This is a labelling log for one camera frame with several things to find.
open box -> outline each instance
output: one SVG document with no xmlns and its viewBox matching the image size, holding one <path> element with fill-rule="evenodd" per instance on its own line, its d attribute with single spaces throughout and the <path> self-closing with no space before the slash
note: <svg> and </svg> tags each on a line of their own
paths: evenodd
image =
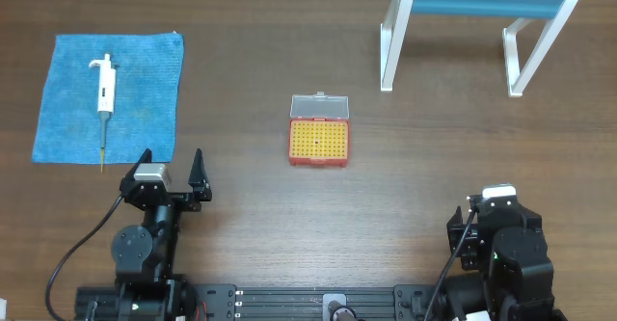
<svg viewBox="0 0 617 321">
<path fill-rule="evenodd" d="M 294 95 L 289 114 L 289 163 L 338 165 L 349 160 L 349 103 L 346 96 Z"/>
</svg>

transparent lid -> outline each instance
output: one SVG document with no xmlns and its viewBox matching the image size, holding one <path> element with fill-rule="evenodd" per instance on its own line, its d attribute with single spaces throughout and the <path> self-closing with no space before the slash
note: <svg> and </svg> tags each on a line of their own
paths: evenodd
<svg viewBox="0 0 617 321">
<path fill-rule="evenodd" d="M 314 95 L 294 94 L 291 98 L 292 119 L 349 119 L 349 103 L 346 96 L 325 95 L 318 92 Z"/>
</svg>

wood grain surface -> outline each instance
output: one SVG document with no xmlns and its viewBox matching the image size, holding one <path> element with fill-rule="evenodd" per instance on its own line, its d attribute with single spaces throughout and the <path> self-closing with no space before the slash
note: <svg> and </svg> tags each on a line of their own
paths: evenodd
<svg viewBox="0 0 617 321">
<path fill-rule="evenodd" d="M 246 286 L 434 282 L 445 223 L 465 196 L 510 181 L 540 213 L 553 292 L 569 320 L 614 317 L 617 298 L 617 0 L 580 0 L 522 98 L 505 87 L 511 20 L 412 16 L 394 91 L 379 91 L 389 0 L 0 0 L 0 297 L 49 319 L 44 288 L 105 214 L 127 165 L 33 164 L 58 34 L 184 35 L 170 170 L 187 190 L 203 149 L 214 201 L 183 217 L 175 270 Z M 519 36 L 526 58 L 541 30 Z M 293 94 L 348 95 L 347 168 L 292 168 Z M 53 304 L 111 284 L 123 205 L 68 261 Z"/>
</svg>

yellow pipette tip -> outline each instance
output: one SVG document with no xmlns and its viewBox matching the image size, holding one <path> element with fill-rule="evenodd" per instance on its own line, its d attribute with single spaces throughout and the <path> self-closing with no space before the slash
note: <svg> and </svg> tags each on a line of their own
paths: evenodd
<svg viewBox="0 0 617 321">
<path fill-rule="evenodd" d="M 103 164 L 105 164 L 105 147 L 100 149 L 100 172 L 103 173 Z"/>
</svg>

black cable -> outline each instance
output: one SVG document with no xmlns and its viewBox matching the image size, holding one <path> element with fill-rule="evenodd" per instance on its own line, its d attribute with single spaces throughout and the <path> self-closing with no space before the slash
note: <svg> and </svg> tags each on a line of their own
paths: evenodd
<svg viewBox="0 0 617 321">
<path fill-rule="evenodd" d="M 469 217 L 467 218 L 467 223 L 465 224 L 465 229 L 463 229 L 461 240 L 459 240 L 459 243 L 456 245 L 456 249 L 454 249 L 454 252 L 452 252 L 450 259 L 447 261 L 447 263 L 445 263 L 445 267 L 443 267 L 442 273 L 440 274 L 440 278 L 437 280 L 437 283 L 435 284 L 435 291 L 433 292 L 433 296 L 431 297 L 431 302 L 428 304 L 428 309 L 426 309 L 426 314 L 424 315 L 424 321 L 428 321 L 428 317 L 431 314 L 431 311 L 433 309 L 433 304 L 435 303 L 435 300 L 437 299 L 437 294 L 440 292 L 440 288 L 442 287 L 443 280 L 445 279 L 445 276 L 447 275 L 447 271 L 450 270 L 450 267 L 452 267 L 452 264 L 454 263 L 456 256 L 459 254 L 459 252 L 461 251 L 461 248 L 463 247 L 463 243 L 465 242 L 465 237 L 467 236 L 467 233 L 469 232 L 469 229 L 471 228 L 471 224 L 473 223 L 473 217 L 475 216 L 475 213 L 477 212 L 477 210 L 478 209 L 477 207 L 475 207 L 475 205 L 471 207 L 471 213 L 469 214 Z"/>
<path fill-rule="evenodd" d="M 118 207 L 121 201 L 122 201 L 122 195 L 118 196 L 118 199 L 114 202 L 114 205 L 112 205 L 112 207 L 109 209 L 107 214 L 98 223 L 98 225 L 96 225 L 96 227 L 93 230 L 91 230 L 90 233 L 86 234 L 85 237 L 83 237 L 79 242 L 77 242 L 77 244 L 75 244 L 75 246 L 73 246 L 68 251 L 68 253 L 65 254 L 64 257 L 62 257 L 62 259 L 60 260 L 60 263 L 58 263 L 58 266 L 56 267 L 56 270 L 54 270 L 54 272 L 51 274 L 51 278 L 49 278 L 49 282 L 47 283 L 47 288 L 45 289 L 45 304 L 47 305 L 47 311 L 49 311 L 49 314 L 51 315 L 51 317 L 53 317 L 56 321 L 65 321 L 65 320 L 62 317 L 60 317 L 60 315 L 58 315 L 56 311 L 54 311 L 54 308 L 51 306 L 51 286 L 54 284 L 54 280 L 56 280 L 56 277 L 58 276 L 60 269 L 62 269 L 62 266 L 67 262 L 67 259 L 75 252 L 75 250 L 79 249 L 80 246 L 82 246 L 85 242 L 87 242 L 88 239 L 90 239 L 95 233 L 98 232 L 98 230 L 101 227 L 103 227 L 103 225 L 105 225 L 105 223 L 107 222 L 107 220 L 109 220 L 109 217 L 112 216 L 112 214 L 114 213 L 114 210 L 116 210 L 116 208 Z"/>
</svg>

